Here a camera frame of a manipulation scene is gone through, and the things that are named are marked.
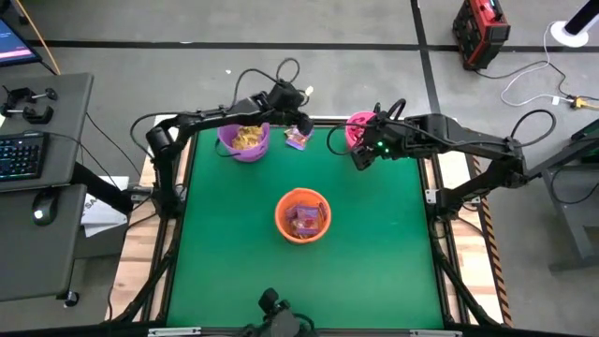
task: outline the gray floor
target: gray floor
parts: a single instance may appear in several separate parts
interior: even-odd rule
[[[539,46],[549,22],[566,20],[584,0],[503,0],[512,23],[508,45]],[[54,40],[133,40],[198,42],[322,42],[416,44],[409,0],[91,0],[24,1],[38,28]],[[429,44],[451,45],[449,26],[460,0],[421,0]],[[11,15],[9,21],[15,21]],[[23,29],[23,34],[33,33]],[[556,45],[551,38],[550,45]],[[599,28],[591,45],[599,45]],[[273,72],[286,56],[301,62],[299,87],[314,87],[306,111],[313,115],[348,115],[384,106],[405,97],[406,115],[429,113],[422,64],[417,51],[257,51],[257,50],[53,50],[63,72],[92,72],[95,85],[89,112],[95,121],[133,158],[140,169],[143,154],[128,137],[140,115],[161,110],[194,110],[226,104],[234,81],[247,67]],[[558,53],[553,62],[568,76],[564,89],[599,95],[599,69],[594,53]],[[543,59],[542,53],[501,53],[489,68],[491,75]],[[432,52],[431,66],[441,112],[463,125],[507,135],[525,112],[544,108],[558,115],[558,127],[545,141],[525,149],[529,166],[558,152],[569,136],[594,120],[596,111],[573,112],[538,100],[510,108],[499,99],[509,80],[487,80],[465,72],[452,52]],[[45,74],[41,66],[0,69],[0,79]],[[515,85],[510,97],[557,94],[559,75],[550,68],[533,73]],[[241,94],[268,90],[258,76],[248,76]],[[139,125],[142,138],[150,121]],[[533,139],[548,126],[545,117],[524,123],[517,138]],[[137,177],[121,155],[110,148],[88,123],[83,141],[111,174]],[[97,167],[91,168],[98,173]],[[547,265],[567,256],[563,226],[556,219],[541,181],[518,190],[497,190],[490,196],[491,212],[504,267],[512,316],[523,329],[597,335],[599,269],[551,274]],[[82,261],[81,289],[90,294],[65,312],[51,299],[0,304],[0,330],[72,326],[99,322],[114,275],[115,259]]]

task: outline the white lamp base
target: white lamp base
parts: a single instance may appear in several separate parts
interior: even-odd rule
[[[589,33],[584,32],[578,35],[571,35],[563,29],[566,22],[555,22],[551,25],[551,35],[564,46],[578,48],[589,42]]]

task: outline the computer monitor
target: computer monitor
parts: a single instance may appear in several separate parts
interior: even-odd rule
[[[41,56],[4,20],[0,20],[0,66],[41,62]]]

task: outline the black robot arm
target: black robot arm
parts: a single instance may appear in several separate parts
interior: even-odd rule
[[[251,95],[229,108],[182,112],[176,117],[162,121],[147,134],[146,140],[153,152],[153,168],[156,175],[152,200],[156,212],[162,218],[173,218],[181,212],[182,203],[175,191],[175,161],[187,141],[201,130],[224,125],[296,125],[299,132],[308,135],[314,126],[307,114],[298,108],[304,101],[301,92],[290,82],[277,81],[269,94]],[[178,128],[173,139],[168,132]]]
[[[525,161],[520,143],[511,138],[498,138],[468,128],[441,114],[406,117],[380,111],[368,121],[358,146],[351,152],[356,168],[369,167],[376,157],[431,158],[434,154],[459,151],[491,159],[484,173],[455,188],[442,188],[431,199],[435,214],[455,217],[464,201],[483,197],[491,190],[520,187],[530,179],[525,174]]]

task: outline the wooden pallet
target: wooden pallet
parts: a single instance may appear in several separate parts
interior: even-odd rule
[[[185,168],[187,154],[188,149],[186,149],[182,155],[182,169],[179,171],[178,183],[183,181],[183,170]],[[464,154],[443,154],[439,156],[439,162],[445,187],[457,186],[470,179],[471,174],[467,165],[467,158]],[[431,163],[429,161],[426,162],[426,167],[430,187],[434,188],[434,179],[432,176]],[[153,181],[153,169],[149,160],[146,160],[140,184],[150,186]],[[141,219],[151,213],[153,213],[153,206],[150,203],[147,203],[133,213],[131,222],[133,223],[137,221],[137,219]],[[482,228],[480,214],[483,213],[471,212],[464,209],[460,211],[461,218]],[[126,305],[133,300],[148,277],[158,223],[158,218],[155,217],[131,228],[127,233],[124,242],[124,250],[121,255],[121,262],[111,294],[113,315],[117,315],[123,311]],[[453,228],[457,246],[462,280],[491,318],[498,322],[511,325],[511,317],[509,317],[507,296],[504,292],[503,283],[501,283],[501,286],[496,285],[496,278],[494,277],[493,272],[497,271],[497,268],[496,266],[493,266],[492,268],[489,263],[488,240],[485,240],[485,238],[483,238],[476,230],[460,220],[453,221],[451,226]],[[172,229],[173,224],[170,223],[165,242],[165,250],[170,243]],[[488,223],[485,223],[485,230],[486,233],[489,233]],[[158,284],[154,294],[151,318],[155,318],[157,315],[162,299],[163,286],[164,276]],[[451,285],[447,279],[446,287],[451,313],[456,321],[460,321],[456,292],[453,285]],[[472,315],[470,320],[472,323],[475,323]]]

